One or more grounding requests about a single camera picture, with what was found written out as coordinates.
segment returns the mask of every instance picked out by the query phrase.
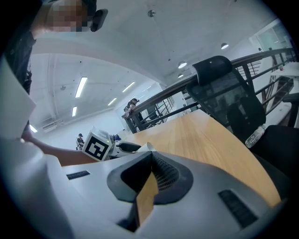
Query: person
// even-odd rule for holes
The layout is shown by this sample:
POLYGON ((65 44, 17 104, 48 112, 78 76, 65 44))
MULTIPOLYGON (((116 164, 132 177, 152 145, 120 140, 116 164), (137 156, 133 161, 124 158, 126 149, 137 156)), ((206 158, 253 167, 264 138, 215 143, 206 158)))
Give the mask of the person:
POLYGON ((78 135, 77 142, 79 143, 79 146, 78 146, 79 149, 82 149, 83 146, 84 146, 84 141, 83 141, 83 135, 82 134, 78 135))
MULTIPOLYGON (((128 104, 127 104, 127 108, 128 108, 128 109, 134 109, 134 108, 136 107, 136 104, 137 104, 138 102, 139 102, 139 100, 137 100, 136 98, 131 99, 131 100, 128 102, 128 104)), ((141 113, 138 113, 138 118, 139 118, 140 121, 143 120, 143 117, 142 117, 141 113)))
MULTIPOLYGON (((95 12, 96 0, 33 1, 26 19, 20 22, 4 49, 12 72, 28 94, 32 82, 30 55, 37 38, 49 32, 81 31, 95 12)), ((29 122, 21 137, 38 146, 45 154, 56 156, 61 166, 96 162, 82 151, 55 148, 35 139, 29 122)))

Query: ceiling light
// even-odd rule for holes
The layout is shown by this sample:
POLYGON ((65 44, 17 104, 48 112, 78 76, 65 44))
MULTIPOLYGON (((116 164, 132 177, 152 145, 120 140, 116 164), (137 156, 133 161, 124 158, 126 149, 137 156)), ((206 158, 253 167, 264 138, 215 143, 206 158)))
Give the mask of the ceiling light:
MULTIPOLYGON (((150 86, 150 87, 151 87, 151 86, 150 86)), ((149 89, 150 87, 146 88, 144 91, 146 91, 146 90, 149 89)), ((144 91, 142 91, 142 92, 144 92, 144 91)))
POLYGON ((31 129, 32 132, 34 132, 34 133, 37 132, 37 130, 32 125, 29 125, 29 126, 30 126, 30 129, 31 129))
POLYGON ((78 86, 78 89, 77 89, 77 93, 76 93, 76 98, 79 98, 80 95, 81 95, 81 92, 83 90, 83 87, 86 83, 86 80, 87 80, 87 77, 82 77, 81 80, 80 80, 80 84, 78 86))
POLYGON ((186 66, 186 65, 187 65, 186 62, 180 62, 180 63, 178 64, 178 68, 181 69, 181 68, 183 68, 183 67, 186 66))
POLYGON ((222 44, 221 44, 221 49, 222 49, 222 50, 225 49, 226 47, 228 47, 228 44, 227 44, 227 43, 222 43, 222 44))
POLYGON ((129 87, 131 87, 135 82, 132 82, 131 84, 128 85, 126 89, 124 89, 122 92, 125 92, 129 87))
POLYGON ((116 99, 117 98, 114 98, 113 100, 111 100, 111 102, 108 104, 108 106, 111 105, 114 101, 116 101, 116 99))
POLYGON ((71 113, 71 116, 74 117, 76 115, 76 112, 77 112, 77 107, 73 107, 73 111, 71 113))

